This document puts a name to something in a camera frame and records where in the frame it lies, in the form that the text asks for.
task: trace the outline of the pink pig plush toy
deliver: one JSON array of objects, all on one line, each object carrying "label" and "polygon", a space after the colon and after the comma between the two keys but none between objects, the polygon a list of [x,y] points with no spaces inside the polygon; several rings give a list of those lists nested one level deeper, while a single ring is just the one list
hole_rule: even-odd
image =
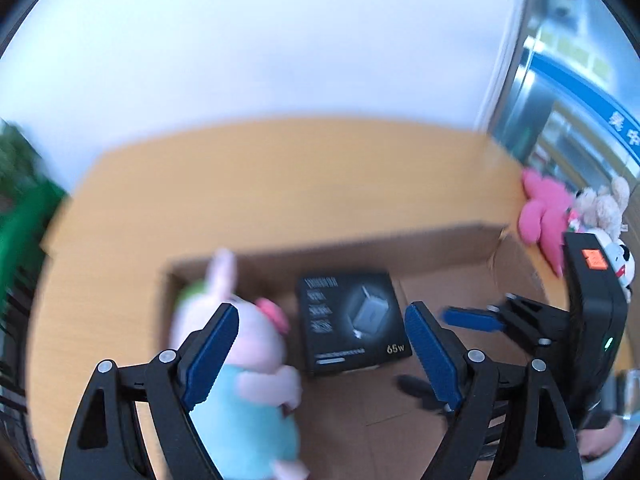
[{"label": "pink pig plush toy", "polygon": [[221,303],[239,314],[238,337],[209,397],[191,412],[204,447],[225,480],[305,480],[298,429],[286,414],[302,393],[298,371],[284,365],[287,317],[265,298],[253,304],[233,295],[236,259],[230,251],[216,253],[197,287],[177,307],[171,348],[202,329]]},{"label": "pink pig plush toy", "polygon": [[562,276],[562,234],[567,231],[574,196],[561,182],[531,168],[522,170],[522,184],[529,201],[518,220],[520,237],[526,244],[539,243],[551,268]]}]

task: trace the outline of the orange label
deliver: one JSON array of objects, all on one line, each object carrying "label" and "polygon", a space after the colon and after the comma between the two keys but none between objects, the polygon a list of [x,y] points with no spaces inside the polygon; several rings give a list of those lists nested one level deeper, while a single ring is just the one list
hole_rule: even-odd
[{"label": "orange label", "polygon": [[607,270],[609,264],[599,249],[583,249],[582,254],[591,270]]}]

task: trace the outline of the beige teddy bear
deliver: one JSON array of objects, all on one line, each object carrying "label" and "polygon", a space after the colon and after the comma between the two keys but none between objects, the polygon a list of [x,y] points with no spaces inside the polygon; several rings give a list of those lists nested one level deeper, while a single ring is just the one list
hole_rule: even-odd
[{"label": "beige teddy bear", "polygon": [[629,195],[628,182],[617,176],[611,181],[610,193],[605,186],[597,194],[590,187],[578,191],[574,210],[580,213],[585,227],[602,229],[612,240],[617,240],[622,232],[622,213],[629,204]]}]

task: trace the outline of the plush toy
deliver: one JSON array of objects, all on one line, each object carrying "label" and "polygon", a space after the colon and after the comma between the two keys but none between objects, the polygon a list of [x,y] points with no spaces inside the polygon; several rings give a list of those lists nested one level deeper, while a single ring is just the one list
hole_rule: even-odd
[{"label": "plush toy", "polygon": [[621,176],[611,181],[611,193],[607,187],[596,192],[590,187],[578,191],[574,209],[582,216],[582,224],[588,228],[603,229],[612,240],[620,238],[622,213],[629,204],[629,184]]},{"label": "plush toy", "polygon": [[518,219],[520,237],[526,244],[538,242],[556,275],[562,276],[562,233],[568,228],[574,196],[561,182],[531,168],[522,170],[522,184],[529,201]]},{"label": "plush toy", "polygon": [[619,238],[612,240],[604,229],[588,229],[587,232],[595,235],[598,239],[618,280],[620,280],[620,286],[625,293],[626,302],[630,303],[631,281],[636,275],[636,261],[631,251],[629,251],[625,243]]},{"label": "plush toy", "polygon": [[290,414],[300,403],[300,375],[283,364],[287,317],[264,298],[253,304],[234,296],[235,286],[235,257],[220,250],[205,281],[192,286],[177,307],[172,348],[202,329],[221,303],[231,303],[239,314],[238,337],[191,420],[223,478],[304,480],[309,471],[298,459],[298,429]]},{"label": "plush toy", "polygon": [[610,451],[622,438],[625,427],[617,416],[612,416],[601,430],[580,430],[576,434],[581,457],[594,459]]}]

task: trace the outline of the white plush toy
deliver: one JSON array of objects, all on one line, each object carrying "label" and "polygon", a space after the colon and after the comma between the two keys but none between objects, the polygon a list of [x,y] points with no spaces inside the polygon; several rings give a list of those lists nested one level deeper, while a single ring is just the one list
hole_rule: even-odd
[{"label": "white plush toy", "polygon": [[284,365],[287,317],[265,298],[253,304],[234,296],[235,287],[236,259],[219,250],[201,291],[177,307],[172,348],[202,329],[221,303],[231,303],[239,314],[238,337],[191,420],[223,478],[305,480],[309,471],[298,459],[298,429],[290,414],[300,404],[300,375]]},{"label": "white plush toy", "polygon": [[609,238],[618,240],[622,232],[622,213],[629,204],[628,182],[621,176],[611,181],[611,193],[607,187],[596,192],[590,187],[578,191],[573,209],[581,215],[586,228],[603,229]]},{"label": "white plush toy", "polygon": [[625,293],[626,302],[631,302],[631,281],[636,275],[636,261],[625,243],[620,240],[611,240],[603,229],[589,229],[588,233],[596,235],[600,245],[611,262],[613,270],[620,281],[620,286]]}]

